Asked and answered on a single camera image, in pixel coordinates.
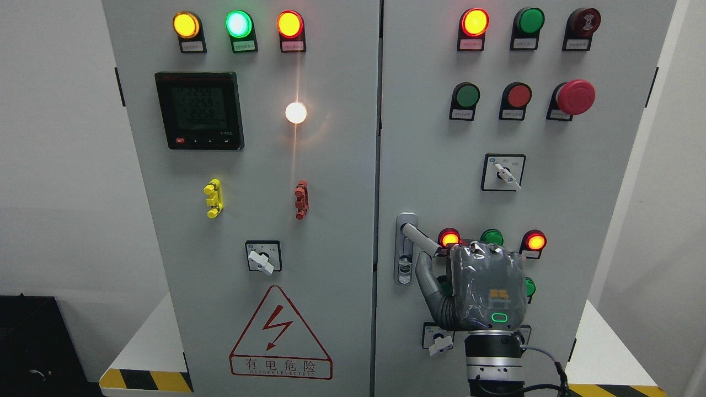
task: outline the green indicator light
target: green indicator light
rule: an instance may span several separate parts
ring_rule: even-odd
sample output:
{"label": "green indicator light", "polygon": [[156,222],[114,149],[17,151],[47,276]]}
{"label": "green indicator light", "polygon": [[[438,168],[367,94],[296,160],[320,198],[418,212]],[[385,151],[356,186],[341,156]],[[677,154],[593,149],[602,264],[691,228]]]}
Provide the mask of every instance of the green indicator light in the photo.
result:
{"label": "green indicator light", "polygon": [[225,17],[225,28],[231,36],[241,39],[253,31],[253,20],[245,11],[231,11]]}
{"label": "green indicator light", "polygon": [[503,245],[505,239],[503,238],[503,234],[500,233],[500,230],[488,229],[481,235],[481,241],[489,244]]}
{"label": "green indicator light", "polygon": [[527,297],[532,297],[537,291],[537,286],[534,284],[534,280],[529,277],[525,277],[525,287],[527,287]]}
{"label": "green indicator light", "polygon": [[544,13],[539,8],[524,8],[519,12],[517,28],[526,35],[533,35],[544,26]]}
{"label": "green indicator light", "polygon": [[495,323],[506,323],[508,322],[508,315],[505,313],[493,313],[490,318]]}
{"label": "green indicator light", "polygon": [[465,85],[456,94],[456,102],[463,107],[471,107],[478,103],[481,93],[473,85]]}

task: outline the warning sign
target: warning sign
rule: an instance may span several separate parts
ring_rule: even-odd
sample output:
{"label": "warning sign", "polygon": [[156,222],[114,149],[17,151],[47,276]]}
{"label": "warning sign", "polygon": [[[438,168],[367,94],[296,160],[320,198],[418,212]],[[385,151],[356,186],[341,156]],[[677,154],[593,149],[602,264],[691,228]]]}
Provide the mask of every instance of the warning sign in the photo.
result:
{"label": "warning sign", "polygon": [[333,378],[333,361],[279,285],[265,293],[230,353],[233,375]]}

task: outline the red push button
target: red push button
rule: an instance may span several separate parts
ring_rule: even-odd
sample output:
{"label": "red push button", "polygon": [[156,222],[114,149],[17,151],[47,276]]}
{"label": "red push button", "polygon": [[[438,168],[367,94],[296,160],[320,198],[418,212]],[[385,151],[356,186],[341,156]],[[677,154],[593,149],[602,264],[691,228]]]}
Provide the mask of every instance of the red push button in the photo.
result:
{"label": "red push button", "polygon": [[593,106],[596,89],[586,80],[572,80],[559,88],[556,103],[559,109],[571,116],[583,114]]}
{"label": "red push button", "polygon": [[601,14],[595,8],[579,8],[571,14],[568,22],[574,35],[590,37],[601,25]]}
{"label": "red push button", "polygon": [[513,107],[527,106],[527,104],[530,103],[530,99],[532,99],[532,91],[530,87],[524,84],[516,85],[508,93],[508,102]]}

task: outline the red terminal connector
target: red terminal connector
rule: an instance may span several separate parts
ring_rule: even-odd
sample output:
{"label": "red terminal connector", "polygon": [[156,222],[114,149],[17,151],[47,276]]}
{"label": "red terminal connector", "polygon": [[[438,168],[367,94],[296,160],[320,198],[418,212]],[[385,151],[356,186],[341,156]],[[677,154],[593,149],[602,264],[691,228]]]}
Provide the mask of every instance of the red terminal connector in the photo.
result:
{"label": "red terminal connector", "polygon": [[302,220],[309,213],[309,188],[305,180],[299,181],[297,187],[294,188],[294,197],[297,201],[294,207],[297,209],[297,219]]}

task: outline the red emergency stop button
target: red emergency stop button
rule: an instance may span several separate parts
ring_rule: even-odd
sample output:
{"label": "red emergency stop button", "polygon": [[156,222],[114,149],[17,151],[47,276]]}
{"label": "red emergency stop button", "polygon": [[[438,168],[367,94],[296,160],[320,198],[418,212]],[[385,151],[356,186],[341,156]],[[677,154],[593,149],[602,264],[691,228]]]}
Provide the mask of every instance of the red emergency stop button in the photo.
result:
{"label": "red emergency stop button", "polygon": [[595,8],[579,8],[569,16],[568,27],[574,35],[589,37],[601,25],[601,14]]}
{"label": "red emergency stop button", "polygon": [[559,109],[570,116],[587,112],[595,100],[596,89],[586,80],[569,81],[556,93],[556,104]]}

